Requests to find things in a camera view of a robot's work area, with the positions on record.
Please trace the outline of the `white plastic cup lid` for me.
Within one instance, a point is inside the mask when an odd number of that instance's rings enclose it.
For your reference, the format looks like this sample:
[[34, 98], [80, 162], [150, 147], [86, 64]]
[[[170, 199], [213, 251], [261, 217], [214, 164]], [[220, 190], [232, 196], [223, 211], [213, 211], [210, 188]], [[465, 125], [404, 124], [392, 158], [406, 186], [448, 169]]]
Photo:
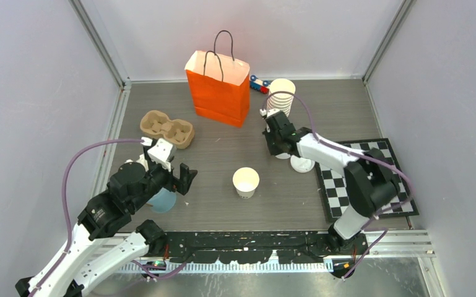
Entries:
[[307, 158], [291, 156], [290, 165], [298, 173], [308, 173], [314, 168], [315, 161]]

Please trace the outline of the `white paper coffee cup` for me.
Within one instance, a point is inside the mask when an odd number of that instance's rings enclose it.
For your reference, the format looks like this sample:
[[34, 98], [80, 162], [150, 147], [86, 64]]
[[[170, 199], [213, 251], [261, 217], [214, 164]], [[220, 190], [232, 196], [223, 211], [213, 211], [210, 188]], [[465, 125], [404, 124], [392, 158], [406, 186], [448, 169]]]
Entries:
[[242, 199], [249, 199], [259, 186], [259, 175], [253, 168], [242, 167], [234, 172], [232, 183]]

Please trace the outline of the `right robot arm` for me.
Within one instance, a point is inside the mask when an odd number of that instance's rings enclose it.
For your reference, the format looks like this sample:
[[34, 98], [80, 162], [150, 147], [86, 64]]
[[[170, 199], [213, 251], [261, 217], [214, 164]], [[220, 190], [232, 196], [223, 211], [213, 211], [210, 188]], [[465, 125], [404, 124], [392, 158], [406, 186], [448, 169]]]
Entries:
[[325, 139], [307, 127], [296, 129], [278, 109], [261, 109], [266, 122], [263, 134], [271, 155], [287, 153], [330, 168], [345, 179], [349, 205], [328, 229], [327, 245], [337, 254], [346, 253], [353, 239], [378, 210], [400, 192], [399, 180], [382, 151], [345, 147]]

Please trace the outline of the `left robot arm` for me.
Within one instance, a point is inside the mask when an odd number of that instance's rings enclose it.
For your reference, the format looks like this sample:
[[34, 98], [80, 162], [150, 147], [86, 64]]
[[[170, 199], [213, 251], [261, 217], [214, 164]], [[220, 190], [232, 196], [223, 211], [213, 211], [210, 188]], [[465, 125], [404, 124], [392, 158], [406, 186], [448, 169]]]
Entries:
[[185, 195], [197, 175], [180, 165], [180, 176], [153, 164], [148, 170], [136, 162], [123, 164], [110, 177], [107, 189], [91, 198], [72, 229], [64, 259], [52, 259], [36, 276], [20, 279], [20, 296], [87, 296], [107, 276], [124, 264], [142, 257], [160, 256], [167, 246], [165, 232], [146, 220], [123, 242], [95, 260], [91, 256], [126, 226], [139, 209], [162, 189]]

